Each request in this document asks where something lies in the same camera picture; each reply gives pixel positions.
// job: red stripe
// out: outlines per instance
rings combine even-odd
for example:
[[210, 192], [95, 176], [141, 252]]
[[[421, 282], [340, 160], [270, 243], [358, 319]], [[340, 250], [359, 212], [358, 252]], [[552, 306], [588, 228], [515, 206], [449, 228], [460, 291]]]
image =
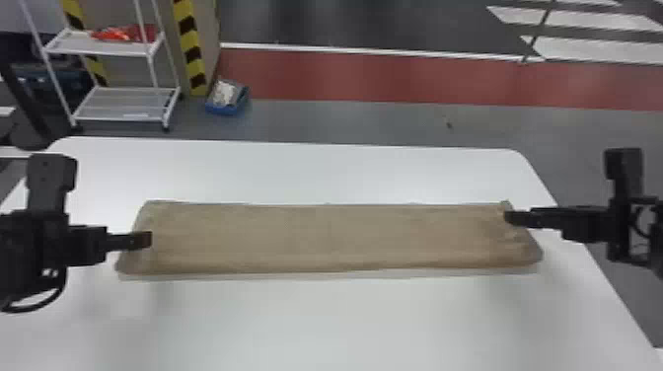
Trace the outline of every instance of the red stripe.
[[663, 111], [663, 67], [224, 49], [254, 98]]

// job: white floor marking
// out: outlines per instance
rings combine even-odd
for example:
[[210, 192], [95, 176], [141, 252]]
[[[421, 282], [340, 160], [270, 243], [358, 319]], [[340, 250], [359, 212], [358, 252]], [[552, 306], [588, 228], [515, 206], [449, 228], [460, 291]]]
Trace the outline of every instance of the white floor marking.
[[[276, 51], [310, 51], [339, 54], [368, 54], [368, 55], [397, 55], [397, 56], [420, 56], [427, 58], [460, 58], [460, 59], [493, 59], [518, 61], [522, 55], [515, 54], [490, 54], [490, 53], [465, 53], [452, 51], [425, 51], [425, 50], [398, 50], [398, 49], [374, 49], [368, 47], [330, 47], [330, 46], [308, 46], [308, 45], [286, 45], [281, 43], [244, 43], [244, 42], [221, 42], [224, 49], [254, 49], [254, 50], [276, 50]], [[542, 62], [543, 58], [531, 56], [531, 62]]]
[[[488, 10], [506, 24], [524, 25], [537, 25], [545, 13], [544, 10], [539, 9], [493, 6], [488, 7]], [[663, 32], [663, 26], [647, 17], [625, 14], [552, 11], [546, 25], [590, 29]]]
[[[536, 1], [538, 3], [550, 3], [551, 0], [525, 0], [525, 1]], [[589, 4], [589, 5], [606, 5], [606, 6], [612, 6], [612, 7], [618, 7], [621, 6], [622, 4], [618, 3], [617, 1], [613, 0], [557, 0], [558, 3], [566, 3], [566, 4]]]
[[659, 43], [539, 37], [534, 50], [547, 59], [663, 64]]

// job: white wire shelf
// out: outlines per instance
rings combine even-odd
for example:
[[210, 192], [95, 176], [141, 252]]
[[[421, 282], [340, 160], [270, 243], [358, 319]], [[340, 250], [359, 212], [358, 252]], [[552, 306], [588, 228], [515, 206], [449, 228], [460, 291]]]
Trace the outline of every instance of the white wire shelf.
[[44, 51], [51, 54], [93, 54], [117, 56], [152, 56], [164, 42], [164, 33], [157, 34], [154, 42], [115, 42], [101, 41], [85, 31], [64, 29], [52, 39]]
[[74, 111], [77, 120], [168, 121], [180, 88], [95, 87]]

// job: yellow and black striped pillar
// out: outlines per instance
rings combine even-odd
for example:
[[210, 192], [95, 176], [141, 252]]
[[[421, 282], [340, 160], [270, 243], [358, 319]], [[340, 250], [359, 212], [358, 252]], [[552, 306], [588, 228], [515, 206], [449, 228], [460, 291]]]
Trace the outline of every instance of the yellow and black striped pillar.
[[200, 37], [195, 25], [193, 4], [190, 0], [173, 0], [175, 22], [180, 33], [180, 47], [186, 64], [186, 77], [191, 86], [193, 96], [204, 96], [207, 93], [205, 64], [202, 61]]
[[[62, 10], [64, 10], [64, 15], [67, 17], [69, 26], [75, 30], [85, 30], [83, 11], [81, 10], [81, 5], [78, 3], [78, 0], [61, 0], [61, 3]], [[90, 73], [95, 75], [99, 85], [107, 86], [109, 84], [104, 65], [99, 61], [99, 58], [96, 55], [86, 55], [85, 66]]]

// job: shelf leg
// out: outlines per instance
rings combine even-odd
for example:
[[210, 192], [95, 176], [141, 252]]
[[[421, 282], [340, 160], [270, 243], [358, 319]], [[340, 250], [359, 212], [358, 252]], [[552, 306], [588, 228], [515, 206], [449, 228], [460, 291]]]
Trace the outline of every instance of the shelf leg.
[[[161, 96], [159, 94], [159, 83], [157, 82], [157, 73], [154, 70], [154, 58], [150, 54], [150, 43], [147, 39], [147, 33], [145, 32], [145, 21], [143, 20], [143, 11], [140, 9], [140, 3], [138, 0], [133, 0], [133, 7], [136, 9], [136, 19], [138, 20], [138, 28], [140, 29], [140, 35], [143, 38], [143, 45], [145, 46], [145, 54], [147, 54], [147, 65], [150, 69], [150, 77], [152, 78], [152, 86], [154, 86], [154, 98], [156, 100], [155, 107], [160, 106]], [[168, 123], [164, 119], [165, 113], [161, 113], [161, 123], [164, 128], [168, 127]]]
[[57, 98], [60, 100], [60, 103], [62, 104], [62, 108], [64, 109], [64, 111], [67, 113], [67, 118], [69, 118], [69, 123], [71, 124], [71, 127], [76, 128], [77, 126], [76, 119], [71, 114], [71, 109], [69, 108], [67, 99], [64, 97], [64, 93], [62, 92], [62, 88], [60, 87], [60, 82], [57, 81], [57, 75], [55, 75], [53, 66], [50, 64], [50, 57], [48, 56], [48, 53], [43, 51], [43, 43], [41, 42], [41, 38], [39, 38], [39, 31], [37, 30], [37, 26], [35, 26], [35, 20], [33, 19], [33, 15], [30, 13], [30, 9], [28, 9], [26, 0], [19, 0], [19, 5], [21, 6], [21, 10], [23, 11], [23, 14], [26, 17], [26, 21], [28, 21], [28, 27], [30, 27], [30, 31], [33, 34], [33, 38], [35, 39], [35, 43], [39, 48], [39, 53], [41, 55], [41, 59], [43, 59], [43, 64], [46, 65], [46, 71], [48, 71], [48, 76], [50, 77], [50, 81], [53, 83], [53, 87], [55, 88], [55, 93], [57, 94]]
[[[164, 29], [164, 21], [161, 18], [161, 13], [159, 12], [159, 6], [157, 5], [157, 0], [152, 0], [152, 8], [154, 9], [154, 14], [156, 15], [157, 25], [159, 25], [159, 31], [166, 32]], [[166, 47], [166, 53], [168, 54], [168, 61], [171, 64], [171, 71], [173, 71], [173, 78], [175, 79], [175, 87], [180, 86], [180, 74], [178, 73], [177, 68], [175, 67], [175, 59], [173, 58], [173, 52], [171, 51], [171, 46], [168, 43], [168, 38], [164, 40], [164, 46]]]

